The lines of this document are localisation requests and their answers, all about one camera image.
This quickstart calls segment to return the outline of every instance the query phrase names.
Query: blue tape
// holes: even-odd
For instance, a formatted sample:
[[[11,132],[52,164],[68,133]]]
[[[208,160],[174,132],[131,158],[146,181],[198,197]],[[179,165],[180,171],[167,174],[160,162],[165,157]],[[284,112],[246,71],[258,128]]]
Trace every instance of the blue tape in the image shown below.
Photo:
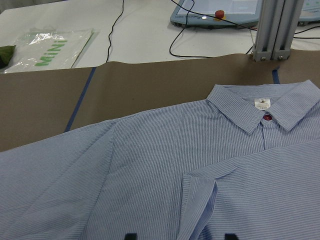
[[[278,69],[279,69],[279,67],[277,67],[276,69],[272,70],[272,78],[273,78],[273,83],[274,84],[280,84],[279,75],[278,75]]]
[[[90,82],[91,82],[91,79],[92,79],[92,77],[93,77],[94,74],[95,74],[95,71],[96,71],[96,67],[93,67],[93,68],[91,69],[91,72],[90,72],[90,75],[89,75],[88,79],[86,80],[86,83],[85,83],[85,85],[84,85],[84,88],[83,88],[83,90],[82,90],[82,92],[81,92],[81,95],[80,95],[80,97],[79,97],[79,99],[78,99],[78,102],[77,102],[76,105],[75,105],[75,108],[74,108],[74,110],[73,110],[73,113],[72,113],[72,115],[71,115],[71,117],[70,117],[70,119],[69,119],[69,121],[68,121],[68,123],[67,123],[67,125],[66,125],[66,127],[65,127],[64,133],[70,131],[71,126],[72,126],[72,124],[74,123],[74,120],[75,120],[76,115],[77,115],[77,113],[78,113],[78,110],[79,110],[79,108],[80,108],[80,105],[81,105],[81,103],[82,103],[82,101],[83,101],[83,99],[84,99],[84,97],[85,97],[85,95],[86,95],[86,92],[87,92],[87,89],[88,89],[89,84],[90,84]]]

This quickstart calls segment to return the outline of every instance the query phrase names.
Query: metal bracket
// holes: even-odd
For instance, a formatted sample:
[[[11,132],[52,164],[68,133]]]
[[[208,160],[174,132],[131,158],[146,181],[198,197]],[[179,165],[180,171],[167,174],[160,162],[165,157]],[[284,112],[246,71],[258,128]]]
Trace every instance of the metal bracket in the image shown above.
[[[303,4],[304,0],[263,0],[254,60],[288,59]]]

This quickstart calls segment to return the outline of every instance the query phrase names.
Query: clear plastic bag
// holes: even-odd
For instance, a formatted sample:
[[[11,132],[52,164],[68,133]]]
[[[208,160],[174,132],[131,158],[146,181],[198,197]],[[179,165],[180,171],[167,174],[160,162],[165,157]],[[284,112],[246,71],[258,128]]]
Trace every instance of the clear plastic bag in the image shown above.
[[[92,29],[27,32],[15,41],[15,52],[4,73],[69,69],[91,34]]]

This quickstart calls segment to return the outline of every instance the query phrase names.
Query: white tag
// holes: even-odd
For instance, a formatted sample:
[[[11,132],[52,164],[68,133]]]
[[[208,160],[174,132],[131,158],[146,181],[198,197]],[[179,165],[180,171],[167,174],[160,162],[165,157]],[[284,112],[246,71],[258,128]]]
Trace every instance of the white tag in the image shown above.
[[[266,110],[270,108],[270,98],[256,98],[254,99],[254,106],[259,110]]]

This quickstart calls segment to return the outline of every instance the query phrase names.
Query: shirt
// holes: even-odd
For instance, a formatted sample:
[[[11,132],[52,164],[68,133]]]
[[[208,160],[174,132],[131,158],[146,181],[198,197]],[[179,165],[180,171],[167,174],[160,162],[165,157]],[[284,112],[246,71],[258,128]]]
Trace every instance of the shirt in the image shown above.
[[[184,175],[179,240],[319,239],[320,140]]]
[[[266,98],[267,111],[254,107]],[[184,174],[317,139],[319,101],[309,80],[215,85],[204,100],[2,152],[0,239],[176,239]]]

